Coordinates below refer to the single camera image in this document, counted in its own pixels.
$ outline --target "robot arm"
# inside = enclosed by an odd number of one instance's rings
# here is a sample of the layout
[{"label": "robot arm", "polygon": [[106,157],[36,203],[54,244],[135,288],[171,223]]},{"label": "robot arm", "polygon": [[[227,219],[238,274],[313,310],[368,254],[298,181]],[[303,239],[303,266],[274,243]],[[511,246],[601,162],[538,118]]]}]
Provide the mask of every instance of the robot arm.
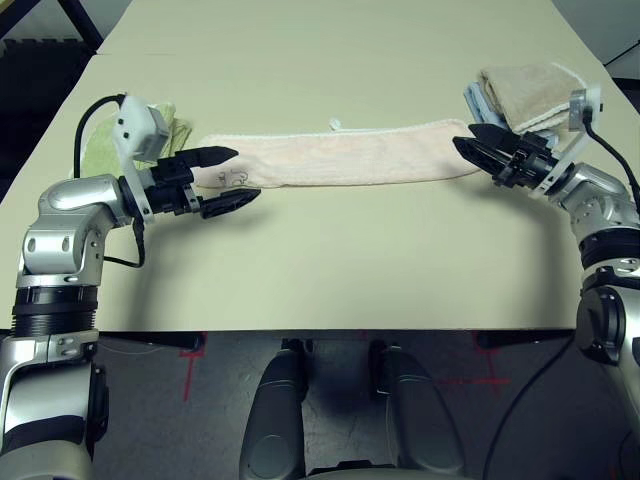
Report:
[{"label": "robot arm", "polygon": [[559,158],[534,134],[520,137],[487,124],[470,126],[476,138],[453,141],[496,185],[529,188],[531,196],[545,195],[569,214],[584,268],[576,344],[605,365],[640,440],[640,192],[631,174],[634,204],[617,178],[572,162],[587,139],[584,132],[595,135],[591,123],[599,109],[597,93],[572,94],[570,126],[582,131]]},{"label": "robot arm", "polygon": [[[237,155],[223,147],[181,151],[136,170],[134,160],[157,159],[166,131],[157,111],[123,97],[113,137],[125,175],[63,181],[38,200],[23,242],[11,335],[0,349],[0,478],[91,478],[94,444],[108,422],[105,372],[93,362],[103,262],[142,266],[142,232],[154,214],[210,218],[260,193],[237,189],[204,200],[193,192],[191,167]],[[131,222],[140,261],[105,257],[109,231]]]}]

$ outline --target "red tape mark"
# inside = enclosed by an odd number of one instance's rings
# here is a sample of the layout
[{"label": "red tape mark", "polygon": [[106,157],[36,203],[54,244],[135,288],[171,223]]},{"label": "red tape mark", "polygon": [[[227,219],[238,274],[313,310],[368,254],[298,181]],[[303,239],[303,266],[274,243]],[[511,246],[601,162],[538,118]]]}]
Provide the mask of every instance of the red tape mark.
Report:
[{"label": "red tape mark", "polygon": [[182,350],[178,354],[179,357],[188,358],[189,363],[187,363],[187,376],[184,380],[184,392],[182,394],[182,401],[188,402],[189,395],[191,394],[191,381],[193,378],[193,365],[198,358],[202,358],[205,355],[206,347],[207,347],[207,332],[202,332],[204,335],[204,344],[201,348],[196,350],[195,352],[189,350]]},{"label": "red tape mark", "polygon": [[441,378],[439,385],[509,385],[510,378]]},{"label": "red tape mark", "polygon": [[496,377],[496,370],[493,365],[493,355],[497,354],[499,352],[499,349],[482,348],[480,345],[478,345],[478,332],[475,332],[475,331],[471,332],[471,336],[473,338],[473,347],[475,348],[475,351],[479,355],[482,355],[483,357],[485,357],[485,359],[487,360],[487,367],[489,369],[489,380],[491,380],[490,382],[487,382],[487,384],[491,385],[491,388],[493,389],[493,393],[496,395],[496,397],[498,397],[500,396],[501,383],[496,381],[498,380],[498,378]]}]

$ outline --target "printed logo on towel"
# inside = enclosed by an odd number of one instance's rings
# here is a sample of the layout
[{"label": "printed logo on towel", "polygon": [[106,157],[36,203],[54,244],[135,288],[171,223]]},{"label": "printed logo on towel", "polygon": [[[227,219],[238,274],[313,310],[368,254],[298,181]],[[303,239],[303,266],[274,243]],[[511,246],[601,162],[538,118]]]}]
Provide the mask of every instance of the printed logo on towel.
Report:
[{"label": "printed logo on towel", "polygon": [[222,187],[240,187],[245,185],[249,180],[249,174],[242,170],[229,170],[228,172],[220,172],[218,180]]}]

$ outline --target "white table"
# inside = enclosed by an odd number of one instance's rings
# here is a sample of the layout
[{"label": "white table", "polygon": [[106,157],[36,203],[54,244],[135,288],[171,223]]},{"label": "white table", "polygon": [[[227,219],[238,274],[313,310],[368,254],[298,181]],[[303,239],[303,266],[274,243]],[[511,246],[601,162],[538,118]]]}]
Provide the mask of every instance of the white table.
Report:
[{"label": "white table", "polygon": [[[84,110],[119,91],[174,102],[193,122],[190,147],[213,132],[327,131],[334,116],[349,128],[471,121],[462,90],[482,66],[557,61],[602,85],[600,132],[639,170],[640,117],[550,2],[185,5],[134,0],[3,201],[2,326],[37,197],[68,175]],[[581,160],[622,178],[596,145]],[[568,218],[486,174],[264,190],[212,221],[158,220],[141,271],[105,265],[100,329],[574,326]],[[135,259],[130,229],[110,234],[107,253]]]}]

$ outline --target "blue cloth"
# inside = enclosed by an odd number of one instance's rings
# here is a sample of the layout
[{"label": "blue cloth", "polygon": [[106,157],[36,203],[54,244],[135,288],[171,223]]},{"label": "blue cloth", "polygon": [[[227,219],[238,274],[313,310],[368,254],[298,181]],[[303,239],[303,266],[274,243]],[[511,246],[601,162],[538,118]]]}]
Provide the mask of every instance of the blue cloth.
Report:
[{"label": "blue cloth", "polygon": [[[504,117],[491,108],[478,82],[472,82],[463,92],[473,119],[478,123],[492,123],[505,130],[511,130]],[[540,130],[536,135],[547,139],[547,147],[553,148],[558,143],[558,135],[551,130]]]}]

